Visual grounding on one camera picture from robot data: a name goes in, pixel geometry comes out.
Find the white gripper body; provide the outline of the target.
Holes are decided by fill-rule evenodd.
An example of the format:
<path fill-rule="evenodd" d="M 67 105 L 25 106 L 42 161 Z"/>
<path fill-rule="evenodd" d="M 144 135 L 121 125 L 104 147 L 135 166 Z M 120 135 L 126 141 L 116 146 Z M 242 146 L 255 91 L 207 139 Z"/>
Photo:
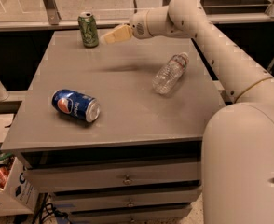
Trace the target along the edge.
<path fill-rule="evenodd" d="M 138 39 L 147 39 L 151 35 L 147 28 L 147 11 L 134 13 L 130 17 L 130 28 L 133 35 Z"/>

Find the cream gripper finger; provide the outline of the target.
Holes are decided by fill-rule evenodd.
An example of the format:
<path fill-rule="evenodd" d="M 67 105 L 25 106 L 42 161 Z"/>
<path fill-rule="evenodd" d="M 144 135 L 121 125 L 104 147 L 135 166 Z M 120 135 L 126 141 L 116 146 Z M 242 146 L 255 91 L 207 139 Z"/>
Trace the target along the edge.
<path fill-rule="evenodd" d="M 128 41 L 133 37 L 132 29 L 127 24 L 118 25 L 112 31 L 100 37 L 102 44 L 114 44 L 118 42 Z"/>

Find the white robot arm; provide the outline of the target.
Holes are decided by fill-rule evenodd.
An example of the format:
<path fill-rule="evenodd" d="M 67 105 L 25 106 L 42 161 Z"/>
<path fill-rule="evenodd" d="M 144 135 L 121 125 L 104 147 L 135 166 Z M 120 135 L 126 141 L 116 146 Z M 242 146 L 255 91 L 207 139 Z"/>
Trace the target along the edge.
<path fill-rule="evenodd" d="M 204 224 L 274 224 L 274 77 L 209 21 L 198 0 L 138 12 L 100 40 L 159 35 L 193 39 L 232 101 L 203 135 Z"/>

